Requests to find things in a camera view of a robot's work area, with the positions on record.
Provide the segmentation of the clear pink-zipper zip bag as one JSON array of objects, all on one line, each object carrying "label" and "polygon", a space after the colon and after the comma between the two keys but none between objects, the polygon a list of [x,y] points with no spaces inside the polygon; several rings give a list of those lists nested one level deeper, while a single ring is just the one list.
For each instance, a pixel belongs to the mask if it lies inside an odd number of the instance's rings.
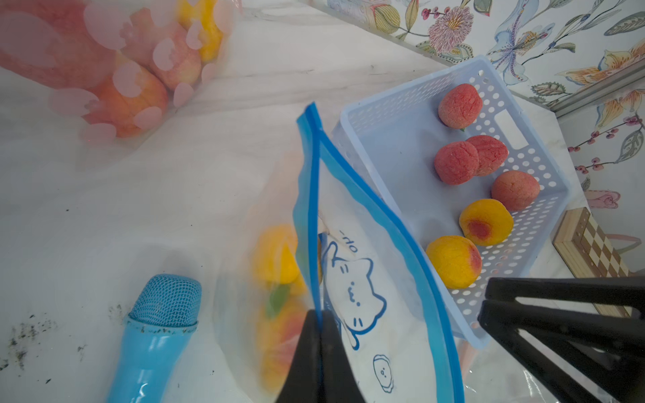
[{"label": "clear pink-zipper zip bag", "polygon": [[[203,63],[195,23],[178,22],[179,1],[4,1],[1,4],[1,166],[60,162],[97,170],[127,159],[218,73],[242,11],[239,1],[217,1],[223,33],[218,57]],[[116,56],[140,64],[166,87],[161,122],[120,139],[110,124],[82,116],[98,98],[89,92],[116,72]]]}]

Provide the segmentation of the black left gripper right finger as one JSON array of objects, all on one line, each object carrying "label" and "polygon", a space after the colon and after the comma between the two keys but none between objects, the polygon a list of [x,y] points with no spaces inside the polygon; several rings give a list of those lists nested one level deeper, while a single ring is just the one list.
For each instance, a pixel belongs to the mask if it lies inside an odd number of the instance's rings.
[{"label": "black left gripper right finger", "polygon": [[321,382],[320,401],[327,403],[365,403],[336,327],[334,315],[322,311],[320,327]]}]

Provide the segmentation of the red peach with green stem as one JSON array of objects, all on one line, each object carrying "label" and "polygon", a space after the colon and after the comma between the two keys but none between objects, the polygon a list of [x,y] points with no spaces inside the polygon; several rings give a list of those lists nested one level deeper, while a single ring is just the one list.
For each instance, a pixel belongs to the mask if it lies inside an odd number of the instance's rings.
[{"label": "red peach with green stem", "polygon": [[461,185],[471,180],[479,169],[479,153],[466,141],[453,142],[441,148],[433,165],[440,180],[448,185]]}]

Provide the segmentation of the blue toy microphone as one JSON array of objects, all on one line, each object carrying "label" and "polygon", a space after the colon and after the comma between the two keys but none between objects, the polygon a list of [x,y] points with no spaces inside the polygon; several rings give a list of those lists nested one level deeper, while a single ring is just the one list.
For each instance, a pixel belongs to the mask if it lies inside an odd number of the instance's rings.
[{"label": "blue toy microphone", "polygon": [[108,402],[161,402],[176,362],[198,328],[202,286],[181,275],[153,276],[124,319]]}]

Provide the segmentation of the light blue perforated basket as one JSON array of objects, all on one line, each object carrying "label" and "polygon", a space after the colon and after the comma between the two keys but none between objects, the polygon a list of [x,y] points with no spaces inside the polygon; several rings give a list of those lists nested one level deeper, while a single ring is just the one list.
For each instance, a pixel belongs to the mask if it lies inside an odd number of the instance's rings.
[{"label": "light blue perforated basket", "polygon": [[[443,97],[460,84],[478,92],[483,107],[464,130],[438,117]],[[570,184],[527,114],[483,56],[345,106],[332,140],[345,159],[391,210],[420,246],[461,232],[459,216],[490,196],[494,175],[465,184],[442,182],[433,167],[445,145],[478,135],[502,141],[509,155],[502,171],[522,171],[539,184],[537,199],[514,213],[514,229],[503,242],[480,249],[483,270],[464,290],[440,287],[456,337],[483,349],[490,342],[477,317],[492,277],[525,277],[569,202]]]}]

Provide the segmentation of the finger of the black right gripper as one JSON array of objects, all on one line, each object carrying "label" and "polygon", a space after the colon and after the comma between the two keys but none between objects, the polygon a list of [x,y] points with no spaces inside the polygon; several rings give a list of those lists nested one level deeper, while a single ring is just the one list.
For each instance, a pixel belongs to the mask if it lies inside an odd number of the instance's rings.
[{"label": "finger of the black right gripper", "polygon": [[480,326],[561,402],[597,397],[528,336],[619,402],[644,400],[644,320],[605,317],[517,302],[484,302]]},{"label": "finger of the black right gripper", "polygon": [[492,278],[485,290],[486,300],[514,302],[517,297],[631,307],[644,312],[644,278]]}]

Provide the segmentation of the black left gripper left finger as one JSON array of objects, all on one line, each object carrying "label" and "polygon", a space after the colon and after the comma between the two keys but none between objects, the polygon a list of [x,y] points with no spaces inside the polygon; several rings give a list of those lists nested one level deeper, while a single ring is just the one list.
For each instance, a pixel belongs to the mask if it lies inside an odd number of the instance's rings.
[{"label": "black left gripper left finger", "polygon": [[305,318],[286,382],[275,403],[318,403],[323,395],[321,332],[317,312]]}]

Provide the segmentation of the yellow red peach rear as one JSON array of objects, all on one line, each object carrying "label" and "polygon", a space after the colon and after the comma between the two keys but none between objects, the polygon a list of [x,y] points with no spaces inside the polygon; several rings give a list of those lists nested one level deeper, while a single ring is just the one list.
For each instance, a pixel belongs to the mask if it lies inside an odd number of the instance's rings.
[{"label": "yellow red peach rear", "polygon": [[475,245],[492,246],[501,243],[512,233],[514,220],[499,201],[481,199],[460,213],[459,225],[465,238]]}]

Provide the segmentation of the yellow red peach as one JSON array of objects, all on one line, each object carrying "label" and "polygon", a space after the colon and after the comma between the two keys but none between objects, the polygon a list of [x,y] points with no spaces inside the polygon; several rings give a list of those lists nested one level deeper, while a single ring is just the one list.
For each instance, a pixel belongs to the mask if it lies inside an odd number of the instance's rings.
[{"label": "yellow red peach", "polygon": [[475,245],[492,246],[501,243],[512,233],[514,220],[499,201],[481,199],[460,213],[459,225],[465,238]]},{"label": "yellow red peach", "polygon": [[467,238],[437,238],[426,248],[426,255],[441,281],[449,289],[465,289],[474,284],[481,274],[480,252]]}]

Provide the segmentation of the aluminium right corner post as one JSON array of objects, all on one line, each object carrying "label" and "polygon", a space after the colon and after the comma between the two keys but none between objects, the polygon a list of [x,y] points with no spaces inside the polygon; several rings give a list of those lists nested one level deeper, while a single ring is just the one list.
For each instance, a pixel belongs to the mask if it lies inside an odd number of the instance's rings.
[{"label": "aluminium right corner post", "polygon": [[620,92],[644,79],[644,60],[640,60],[630,67],[606,78],[596,84],[582,89],[576,94],[566,97],[564,101],[558,102],[548,109],[555,113],[557,118],[564,117],[594,102],[603,101],[614,92]]}]

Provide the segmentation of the yellow red peach front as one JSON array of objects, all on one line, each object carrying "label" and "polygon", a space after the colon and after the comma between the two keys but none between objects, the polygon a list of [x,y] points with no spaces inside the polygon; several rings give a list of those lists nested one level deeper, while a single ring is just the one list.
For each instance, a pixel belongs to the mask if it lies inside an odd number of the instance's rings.
[{"label": "yellow red peach front", "polygon": [[426,255],[441,281],[449,289],[465,289],[474,284],[481,274],[480,252],[467,238],[437,238],[426,248]]}]

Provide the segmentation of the pink peach in basket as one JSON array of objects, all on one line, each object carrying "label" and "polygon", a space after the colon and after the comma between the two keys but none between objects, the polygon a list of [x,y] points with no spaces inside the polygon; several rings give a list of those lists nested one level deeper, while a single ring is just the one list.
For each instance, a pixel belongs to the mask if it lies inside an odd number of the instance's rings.
[{"label": "pink peach in basket", "polygon": [[438,117],[451,129],[465,129],[473,124],[483,107],[477,89],[461,84],[449,91],[438,106]]}]

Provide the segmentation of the clear blue-zipper zip bag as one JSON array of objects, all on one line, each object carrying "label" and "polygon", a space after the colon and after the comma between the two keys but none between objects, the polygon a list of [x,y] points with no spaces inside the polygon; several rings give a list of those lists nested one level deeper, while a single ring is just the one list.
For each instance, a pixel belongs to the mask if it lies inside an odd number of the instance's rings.
[{"label": "clear blue-zipper zip bag", "polygon": [[[463,401],[448,312],[420,247],[332,143],[315,104],[297,128],[215,282],[216,339],[237,386],[275,402],[315,310],[319,327],[322,311],[334,315],[366,402]],[[297,232],[300,297],[265,289],[252,271],[258,237],[282,223]]]}]

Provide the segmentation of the wooden chessboard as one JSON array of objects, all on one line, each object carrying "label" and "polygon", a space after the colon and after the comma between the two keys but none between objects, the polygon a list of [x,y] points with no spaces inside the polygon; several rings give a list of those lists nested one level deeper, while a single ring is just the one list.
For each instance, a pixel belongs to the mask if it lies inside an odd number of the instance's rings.
[{"label": "wooden chessboard", "polygon": [[554,239],[554,248],[574,278],[628,278],[631,275],[588,208],[569,210]]}]

